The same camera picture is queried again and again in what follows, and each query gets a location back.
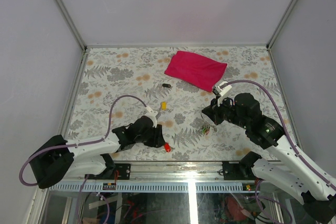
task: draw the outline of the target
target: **metal frame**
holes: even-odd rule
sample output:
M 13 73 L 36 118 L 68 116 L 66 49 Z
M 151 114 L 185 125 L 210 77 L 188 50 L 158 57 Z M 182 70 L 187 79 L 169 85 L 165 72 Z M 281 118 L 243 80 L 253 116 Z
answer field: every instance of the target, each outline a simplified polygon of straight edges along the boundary
M 70 209 L 71 209 L 71 203 L 72 203 L 72 198 L 68 197 L 67 202 L 65 204 L 65 210 L 63 214 L 63 219 L 62 219 L 62 224 L 67 224 L 69 220 L 69 215 L 70 215 Z
M 54 0 L 54 1 L 57 7 L 59 8 L 59 11 L 61 12 L 69 29 L 71 30 L 73 36 L 75 37 L 78 43 L 78 46 L 83 51 L 82 58 L 81 58 L 80 64 L 76 71 L 75 79 L 71 87 L 71 93 L 67 101 L 65 112 L 62 117 L 61 125 L 58 131 L 59 134 L 62 134 L 63 136 L 66 137 L 66 134 L 68 132 L 69 123 L 72 117 L 72 111 L 73 111 L 73 108 L 74 108 L 74 105 L 77 99 L 78 88 L 81 83 L 81 79 L 82 79 L 82 76 L 85 70 L 86 61 L 88 58 L 88 53 L 90 51 L 90 48 L 120 47 L 121 45 L 96 44 L 96 45 L 91 45 L 90 47 L 87 47 L 82 36 L 79 34 L 79 31 L 76 28 L 74 21 L 69 15 L 63 1 L 62 0 Z M 295 122 L 293 120 L 292 113 L 288 106 L 287 97 L 282 88 L 281 80 L 278 74 L 278 69 L 277 69 L 276 63 L 274 62 L 274 58 L 271 52 L 272 46 L 274 45 L 278 35 L 280 34 L 284 24 L 286 23 L 288 17 L 290 16 L 297 1 L 298 0 L 290 1 L 290 4 L 288 5 L 284 15 L 282 16 L 275 32 L 273 33 L 266 47 L 268 48 L 268 53 L 271 58 L 272 67 L 274 69 L 275 76 L 280 86 L 281 95 L 285 102 L 287 113 L 290 117 L 293 132 L 295 134 L 297 141 L 301 145 L 300 140 L 299 140 L 299 135 L 298 135 L 298 132 L 295 126 Z M 179 46 L 186 46 L 186 45 L 167 44 L 167 45 L 124 45 L 124 46 L 126 47 L 143 47 L 143 46 L 146 46 L 146 47 L 169 47 L 169 46 L 179 47 Z M 197 46 L 210 46 L 210 45 L 209 44 L 206 44 L 206 45 L 197 44 Z M 211 46 L 260 46 L 260 44 L 253 44 L 253 45 L 220 44 L 220 45 L 211 45 Z M 185 182 L 190 177 L 198 180 L 199 182 L 203 182 L 203 183 L 213 183 L 214 185 L 216 184 L 219 185 L 219 183 L 223 183 L 222 177 L 219 176 L 217 173 L 217 171 L 222 168 L 222 164 L 220 162 L 129 162 L 129 163 L 132 163 L 132 175 L 131 175 L 131 180 L 130 180 L 131 183 L 141 183 L 142 184 L 144 182 L 148 182 L 149 180 L 154 181 L 155 183 L 160 183 L 160 184 L 163 182 L 181 183 L 181 182 Z M 287 169 L 286 166 L 284 166 L 281 162 L 272 162 L 272 163 L 278 166 L 281 166 L 281 168 L 283 169 Z M 48 194 L 49 194 L 49 190 L 40 190 L 40 189 L 36 190 L 36 194 L 33 199 L 33 205 L 30 210 L 29 216 L 26 220 L 26 224 L 36 224 L 36 223 L 41 222 L 42 220 L 41 213 L 43 213 L 44 209 L 46 208 Z M 72 202 L 72 199 L 68 198 L 67 204 L 66 204 L 67 207 L 64 213 L 64 218 L 63 218 L 62 223 L 67 223 L 67 219 L 69 217 L 70 208 L 71 208 L 71 202 Z M 273 213 L 274 217 L 277 216 L 278 218 L 282 219 L 281 214 L 279 214 L 281 213 L 281 210 L 278 209 L 277 206 L 272 206 L 272 208 L 274 209 L 274 213 Z M 117 214 L 117 216 L 120 217 L 121 209 L 119 209 L 118 211 L 120 213 Z
M 272 37 L 270 38 L 269 42 L 267 43 L 267 46 L 266 46 L 267 48 L 272 48 L 272 46 L 274 45 L 274 42 L 276 41 L 276 39 L 277 39 L 279 33 L 281 32 L 281 30 L 282 30 L 284 24 L 286 23 L 286 21 L 287 21 L 289 15 L 290 15 L 291 12 L 293 11 L 293 9 L 294 9 L 294 7 L 295 7 L 297 1 L 298 1 L 298 0 L 291 0 L 291 1 L 290 1 L 290 3 L 289 3 L 289 5 L 288 5 L 288 7 L 287 7 L 287 9 L 286 9 L 286 11 L 285 11 L 285 13 L 284 13 L 284 15 L 282 16 L 282 18 L 281 18 L 281 20 L 280 20 L 280 22 L 279 22 L 279 24 L 278 24 L 278 26 L 277 26 L 277 28 L 275 29 L 275 31 L 274 31 Z
M 75 79 L 71 86 L 71 93 L 67 101 L 65 111 L 63 113 L 63 117 L 61 120 L 60 128 L 57 134 L 61 134 L 65 136 L 68 132 L 69 122 L 72 117 L 72 110 L 76 102 L 77 92 L 79 89 L 81 78 L 85 70 L 87 57 L 88 57 L 88 54 L 86 52 L 84 52 L 81 56 L 81 59 L 80 59 L 80 62 L 79 62 L 79 65 L 76 71 Z M 39 188 L 36 189 L 35 197 L 33 198 L 33 204 L 30 208 L 30 213 L 27 219 L 25 220 L 26 224 L 37 224 L 41 222 L 42 213 L 44 212 L 46 205 L 47 205 L 48 194 L 49 194 L 49 190 L 46 190 L 46 189 L 41 190 Z
M 72 32 L 73 36 L 76 39 L 76 42 L 78 46 L 81 48 L 82 51 L 86 50 L 86 44 L 84 40 L 82 39 L 82 36 L 79 34 L 78 29 L 75 26 L 74 21 L 72 20 L 71 16 L 69 15 L 64 3 L 62 0 L 54 0 L 55 4 L 57 5 L 60 13 L 62 14 L 64 21 L 67 23 L 70 31 Z
M 280 79 L 280 75 L 279 75 L 279 71 L 278 71 L 277 65 L 275 64 L 275 61 L 274 61 L 272 50 L 270 48 L 268 48 L 267 51 L 268 51 L 269 58 L 271 60 L 273 71 L 275 73 L 275 78 L 277 79 L 277 82 L 279 84 L 280 94 L 281 94 L 281 97 L 283 99 L 283 103 L 285 105 L 286 112 L 287 112 L 287 114 L 289 116 L 289 122 L 290 122 L 290 125 L 291 125 L 292 130 L 293 130 L 294 138 L 296 139 L 297 144 L 300 146 L 300 148 L 302 148 L 302 143 L 301 143 L 300 135 L 299 135 L 299 132 L 298 132 L 297 127 L 295 125 L 295 121 L 294 121 L 293 114 L 292 114 L 292 112 L 290 110 L 290 107 L 289 107 L 289 103 L 288 103 L 288 99 L 287 99 L 286 93 L 285 93 L 285 91 L 283 89 L 283 84 L 282 84 L 281 79 Z
M 293 118 L 293 115 L 292 115 L 292 112 L 291 112 L 291 109 L 290 109 L 290 106 L 289 106 L 289 103 L 288 103 L 288 99 L 287 99 L 287 96 L 286 96 L 286 93 L 283 89 L 283 84 L 282 84 L 282 81 L 281 81 L 281 78 L 280 78 L 280 75 L 279 75 L 279 71 L 278 71 L 278 68 L 277 68 L 277 65 L 276 65 L 276 62 L 274 60 L 274 57 L 273 57 L 273 54 L 272 54 L 272 47 L 274 45 L 274 43 L 276 42 L 279 34 L 281 33 L 281 30 L 283 29 L 286 21 L 288 20 L 290 14 L 292 13 L 295 5 L 297 4 L 298 0 L 291 0 L 285 13 L 283 14 L 276 30 L 274 31 L 272 37 L 270 38 L 269 42 L 267 43 L 266 45 L 266 48 L 268 50 L 268 54 L 269 54 L 269 57 L 271 59 L 271 64 L 272 64 L 272 67 L 273 67 L 273 70 L 275 72 L 275 77 L 277 79 L 277 82 L 279 83 L 279 88 L 280 88 L 280 93 L 281 93 L 281 96 L 282 96 L 282 99 L 284 101 L 284 104 L 285 104 L 285 108 L 286 108 L 286 112 L 289 116 L 289 119 L 290 119 L 290 124 L 291 124 L 291 127 L 293 129 L 293 134 L 294 134 L 294 137 L 296 139 L 296 141 L 298 142 L 299 146 L 302 148 L 302 142 L 301 142 L 301 139 L 300 139 L 300 135 L 298 133 L 298 130 L 297 130 L 297 127 L 296 127 L 296 124 L 295 124 L 295 121 L 294 121 L 294 118 Z

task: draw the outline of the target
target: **patterned table surface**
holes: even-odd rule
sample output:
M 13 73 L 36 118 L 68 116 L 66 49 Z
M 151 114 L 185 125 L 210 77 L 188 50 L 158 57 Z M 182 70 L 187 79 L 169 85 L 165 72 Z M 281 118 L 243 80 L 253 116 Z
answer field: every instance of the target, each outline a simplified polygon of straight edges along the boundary
M 228 63 L 223 80 L 254 80 L 264 85 L 278 104 L 291 134 L 288 116 L 281 98 L 270 58 L 265 47 L 165 47 L 165 48 L 91 48 L 74 107 L 67 139 L 86 139 L 106 133 L 112 102 L 123 94 L 132 94 L 158 110 L 163 136 L 172 147 L 162 148 L 136 144 L 132 149 L 112 154 L 119 161 L 232 161 L 249 151 L 266 159 L 275 159 L 246 137 L 244 130 L 223 122 L 207 136 L 200 133 L 204 125 L 201 109 L 214 95 L 164 74 L 178 50 L 195 52 L 219 62 Z M 163 88 L 169 83 L 171 88 Z M 248 83 L 235 84 L 230 97 L 250 92 L 261 104 L 263 113 L 279 121 L 266 95 Z M 161 102 L 167 109 L 161 110 Z M 140 102 L 120 100 L 112 115 L 112 129 L 133 123 L 145 113 Z

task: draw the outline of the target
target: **red wire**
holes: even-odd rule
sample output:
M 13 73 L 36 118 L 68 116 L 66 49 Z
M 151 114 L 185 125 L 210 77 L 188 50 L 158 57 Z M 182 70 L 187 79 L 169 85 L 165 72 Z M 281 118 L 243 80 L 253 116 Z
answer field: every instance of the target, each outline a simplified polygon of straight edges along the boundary
M 115 175 L 114 175 L 114 184 L 115 184 L 115 188 L 117 188 L 117 180 L 118 180 L 118 177 L 119 177 L 119 171 L 118 170 L 115 170 Z

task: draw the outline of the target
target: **white robotic arm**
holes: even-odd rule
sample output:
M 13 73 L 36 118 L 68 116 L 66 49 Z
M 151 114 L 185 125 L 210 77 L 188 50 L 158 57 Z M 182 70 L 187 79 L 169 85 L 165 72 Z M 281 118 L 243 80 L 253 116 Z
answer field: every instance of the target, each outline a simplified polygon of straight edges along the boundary
M 292 173 L 272 165 L 254 152 L 248 153 L 239 163 L 251 169 L 256 177 L 271 182 L 294 197 L 312 218 L 328 223 L 336 214 L 336 179 L 297 145 L 292 147 L 282 126 L 262 115 L 259 102 L 251 94 L 241 93 L 234 99 L 228 98 L 232 87 L 227 84 L 223 82 L 215 87 L 216 98 L 202 113 L 215 124 L 228 121 L 244 128 L 252 142 L 282 161 Z

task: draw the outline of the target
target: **pink towel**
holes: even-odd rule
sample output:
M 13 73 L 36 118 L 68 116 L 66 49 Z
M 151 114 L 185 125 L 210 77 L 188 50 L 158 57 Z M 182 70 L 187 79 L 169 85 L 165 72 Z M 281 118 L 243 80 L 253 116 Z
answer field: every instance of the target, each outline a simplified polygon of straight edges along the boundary
M 193 52 L 178 51 L 164 73 L 211 92 L 216 82 L 222 78 L 226 66 L 226 63 Z

